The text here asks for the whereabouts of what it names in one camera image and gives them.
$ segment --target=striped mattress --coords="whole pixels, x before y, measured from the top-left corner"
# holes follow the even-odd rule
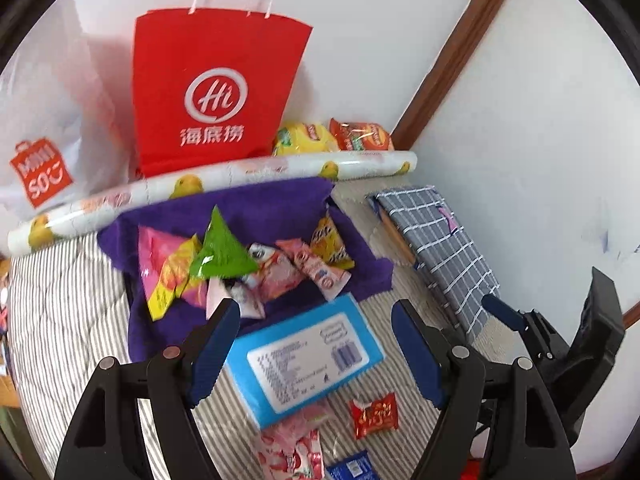
[[[360,303],[386,358],[329,394],[337,418],[321,428],[322,450],[325,463],[331,465],[366,447],[382,480],[410,477],[438,417],[432,404],[420,396],[393,336],[391,307],[396,300],[409,298],[427,324],[439,328],[447,324],[423,280],[366,202],[372,192],[406,184],[405,177],[367,179],[337,184],[333,193],[376,256],[394,262],[394,275],[392,291]],[[15,383],[36,450],[53,476],[66,428],[97,362],[107,355],[129,362],[124,281],[98,247],[95,234],[14,261],[10,279],[9,339]],[[474,345],[488,358],[501,361],[513,337],[491,319]],[[388,392],[398,398],[400,429],[357,442],[348,401],[372,400]],[[140,416],[154,476],[168,480],[148,400],[140,400]],[[223,479],[262,478],[252,449],[257,428],[226,369],[211,396],[194,410],[194,418]]]

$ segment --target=purple cloth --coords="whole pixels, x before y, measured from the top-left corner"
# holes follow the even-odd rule
[[[121,270],[129,290],[129,356],[143,361],[168,345],[179,345],[193,328],[206,322],[205,311],[176,299],[162,319],[152,322],[138,268],[138,226],[144,225],[190,238],[204,238],[215,205],[231,232],[245,245],[274,246],[276,240],[302,238],[309,242],[326,208],[335,222],[347,252],[356,262],[343,292],[357,301],[391,290],[393,264],[373,255],[364,238],[331,199],[333,184],[324,178],[300,178],[212,191],[141,207],[121,214],[98,233],[98,244]],[[247,333],[295,316],[325,303],[311,280],[265,304],[265,320],[243,319]]]

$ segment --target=blue tissue package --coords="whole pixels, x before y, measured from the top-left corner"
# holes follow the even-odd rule
[[[382,361],[351,295],[236,339],[226,364],[263,429]]]
[[[366,450],[326,468],[332,480],[380,480]]]

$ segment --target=white wall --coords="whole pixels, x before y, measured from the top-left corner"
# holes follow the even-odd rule
[[[515,308],[569,341],[596,266],[640,300],[640,88],[577,0],[507,0],[414,146]],[[589,408],[578,470],[615,457],[640,414],[640,327]]]
[[[246,8],[258,0],[204,0]],[[262,9],[266,7],[261,0]],[[131,48],[137,16],[192,0],[76,0],[124,136],[133,134]],[[287,105],[291,120],[376,121],[392,129],[469,0],[274,0],[314,27]],[[0,212],[0,250],[11,218]]]

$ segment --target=white plastic bag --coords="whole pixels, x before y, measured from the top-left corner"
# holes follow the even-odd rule
[[[74,0],[57,0],[0,75],[0,203],[29,220],[129,180]]]

